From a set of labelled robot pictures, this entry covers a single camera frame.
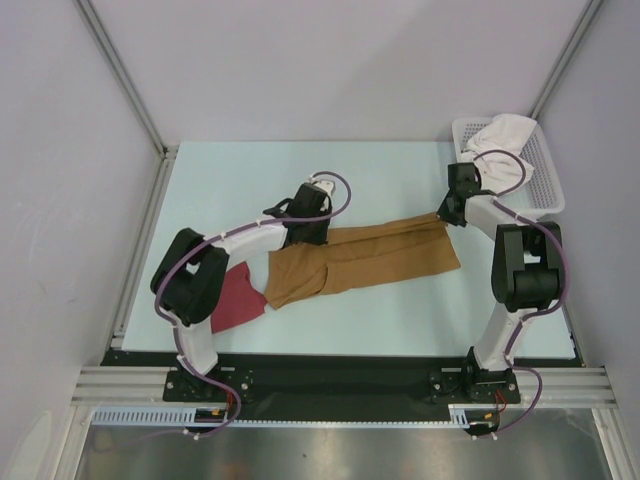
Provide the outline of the tan tank top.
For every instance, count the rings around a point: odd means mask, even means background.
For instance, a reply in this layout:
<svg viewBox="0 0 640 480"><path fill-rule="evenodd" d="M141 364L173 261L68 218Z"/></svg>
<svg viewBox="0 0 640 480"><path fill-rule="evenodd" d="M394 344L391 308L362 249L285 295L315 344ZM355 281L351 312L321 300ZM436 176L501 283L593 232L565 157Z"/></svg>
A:
<svg viewBox="0 0 640 480"><path fill-rule="evenodd" d="M269 254L264 292L275 310L318 295L457 270L460 261L436 214L332 228L321 246L299 243Z"/></svg>

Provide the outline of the red tank top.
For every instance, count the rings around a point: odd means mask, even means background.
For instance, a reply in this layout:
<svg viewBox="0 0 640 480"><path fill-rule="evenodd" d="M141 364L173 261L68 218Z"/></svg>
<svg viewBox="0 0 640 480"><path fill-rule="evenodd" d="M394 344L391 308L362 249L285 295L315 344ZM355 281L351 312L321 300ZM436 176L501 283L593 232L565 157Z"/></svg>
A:
<svg viewBox="0 0 640 480"><path fill-rule="evenodd" d="M265 312L267 300L251 283L251 272L242 262L226 272L218 304L211 314L211 332L221 333L255 320Z"/></svg>

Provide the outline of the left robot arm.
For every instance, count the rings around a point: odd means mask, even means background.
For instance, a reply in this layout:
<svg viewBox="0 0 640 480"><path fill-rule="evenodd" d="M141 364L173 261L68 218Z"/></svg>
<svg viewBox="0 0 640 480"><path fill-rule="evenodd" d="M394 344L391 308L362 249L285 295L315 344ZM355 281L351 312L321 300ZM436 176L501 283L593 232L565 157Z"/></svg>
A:
<svg viewBox="0 0 640 480"><path fill-rule="evenodd" d="M171 325L177 361L188 372L186 387L207 400L223 390L229 400L239 392L221 382L213 335L205 331L218 306L230 269L255 256L298 243L322 245L333 216L335 183L312 178L293 198L265 210L255 221L209 239L185 228L166 251L151 280L154 309Z"/></svg>

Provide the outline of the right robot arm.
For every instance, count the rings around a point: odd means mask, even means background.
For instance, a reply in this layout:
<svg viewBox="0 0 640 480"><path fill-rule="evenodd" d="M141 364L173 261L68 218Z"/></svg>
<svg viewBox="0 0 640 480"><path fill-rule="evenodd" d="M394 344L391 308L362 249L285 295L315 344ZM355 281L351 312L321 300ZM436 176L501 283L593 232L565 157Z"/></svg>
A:
<svg viewBox="0 0 640 480"><path fill-rule="evenodd" d="M490 284L496 305L461 370L432 377L432 398L518 401L515 347L535 318L559 310L566 298L569 274L561 229L508 208L498 194L482 188L471 162L449 165L447 176L448 191L437 216L450 225L472 225L494 241Z"/></svg>

